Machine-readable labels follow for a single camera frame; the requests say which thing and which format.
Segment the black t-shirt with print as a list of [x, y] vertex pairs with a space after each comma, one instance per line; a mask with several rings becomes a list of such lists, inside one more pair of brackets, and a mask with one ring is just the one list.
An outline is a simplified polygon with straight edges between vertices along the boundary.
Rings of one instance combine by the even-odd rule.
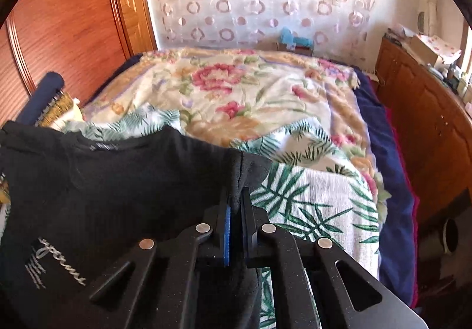
[[10, 215], [1, 238], [1, 326], [48, 328], [62, 306], [144, 238], [200, 223], [227, 195], [239, 209], [271, 162], [183, 136], [172, 127], [95, 142], [9, 121], [1, 170]]

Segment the palm leaf patterned towel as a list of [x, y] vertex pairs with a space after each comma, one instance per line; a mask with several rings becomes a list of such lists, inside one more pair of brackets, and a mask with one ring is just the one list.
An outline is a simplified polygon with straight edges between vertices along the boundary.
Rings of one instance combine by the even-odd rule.
[[199, 219], [226, 188], [243, 188], [271, 223], [304, 240], [328, 238], [377, 275], [384, 220], [351, 176], [286, 165], [240, 148], [222, 148], [181, 132], [178, 111], [145, 104], [119, 121], [71, 121], [70, 211], [100, 240], [164, 235]]

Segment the navy blue bed sheet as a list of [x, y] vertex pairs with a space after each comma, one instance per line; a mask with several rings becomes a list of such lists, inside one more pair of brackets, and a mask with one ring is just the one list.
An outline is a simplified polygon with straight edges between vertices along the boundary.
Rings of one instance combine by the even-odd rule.
[[387, 217], [380, 233], [380, 281], [406, 305], [418, 300], [417, 221], [419, 199], [415, 195], [399, 151], [397, 135], [390, 123], [390, 110], [377, 98], [373, 86], [362, 70], [354, 68], [360, 87], [354, 90], [362, 118], [367, 124], [371, 151], [382, 174]]

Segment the floral bed blanket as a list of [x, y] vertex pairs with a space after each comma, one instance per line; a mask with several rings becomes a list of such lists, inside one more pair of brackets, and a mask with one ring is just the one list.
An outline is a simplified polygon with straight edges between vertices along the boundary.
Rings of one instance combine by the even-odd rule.
[[179, 48], [142, 54], [82, 112], [106, 123], [143, 104], [176, 109], [194, 138], [353, 177], [385, 220], [390, 195], [354, 95], [360, 84], [353, 68], [314, 57]]

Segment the folded golden patterned cloth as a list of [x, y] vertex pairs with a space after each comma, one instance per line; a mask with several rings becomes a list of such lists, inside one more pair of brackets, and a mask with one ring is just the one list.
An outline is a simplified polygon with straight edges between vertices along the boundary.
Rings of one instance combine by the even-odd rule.
[[80, 100], [78, 98], [73, 98], [66, 92], [60, 92], [48, 103], [35, 122], [35, 126], [49, 127], [61, 131], [71, 121], [83, 121], [79, 104]]

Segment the blue item on box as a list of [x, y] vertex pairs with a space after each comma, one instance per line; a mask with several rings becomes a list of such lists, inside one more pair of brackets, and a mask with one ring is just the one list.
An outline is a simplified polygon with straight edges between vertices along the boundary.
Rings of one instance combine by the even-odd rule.
[[312, 49], [314, 47], [312, 40], [306, 37], [296, 36], [287, 27], [284, 27], [280, 32], [278, 42], [286, 46], [286, 48], [289, 50], [295, 50], [298, 47], [307, 49]]

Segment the wooden sideboard cabinet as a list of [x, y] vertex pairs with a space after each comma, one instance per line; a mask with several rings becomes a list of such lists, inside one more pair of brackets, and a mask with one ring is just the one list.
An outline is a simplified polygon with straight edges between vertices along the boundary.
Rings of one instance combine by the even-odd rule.
[[387, 37], [375, 74], [419, 199], [418, 223], [426, 223], [471, 193], [471, 118], [449, 87]]

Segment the folded navy blue garment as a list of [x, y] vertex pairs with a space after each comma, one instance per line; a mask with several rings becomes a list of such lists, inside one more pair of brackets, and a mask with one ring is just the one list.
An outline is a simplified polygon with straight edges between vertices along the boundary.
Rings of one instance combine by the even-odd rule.
[[63, 94], [64, 85], [65, 81], [59, 73], [46, 73], [15, 121], [21, 125], [36, 125]]

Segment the wooden wardrobe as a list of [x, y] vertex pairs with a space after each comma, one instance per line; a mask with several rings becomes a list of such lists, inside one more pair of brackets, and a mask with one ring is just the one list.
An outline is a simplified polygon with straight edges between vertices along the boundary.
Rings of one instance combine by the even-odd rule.
[[15, 118], [50, 71], [86, 101], [155, 48], [147, 0], [1, 0], [1, 119]]

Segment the cardboard box with pink dots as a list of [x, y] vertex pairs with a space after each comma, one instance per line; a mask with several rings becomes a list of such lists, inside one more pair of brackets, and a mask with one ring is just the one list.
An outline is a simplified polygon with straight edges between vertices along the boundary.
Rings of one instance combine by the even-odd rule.
[[411, 38], [409, 47], [424, 65], [430, 64], [434, 68], [449, 66], [462, 54], [461, 49], [446, 43], [436, 35], [415, 35]]

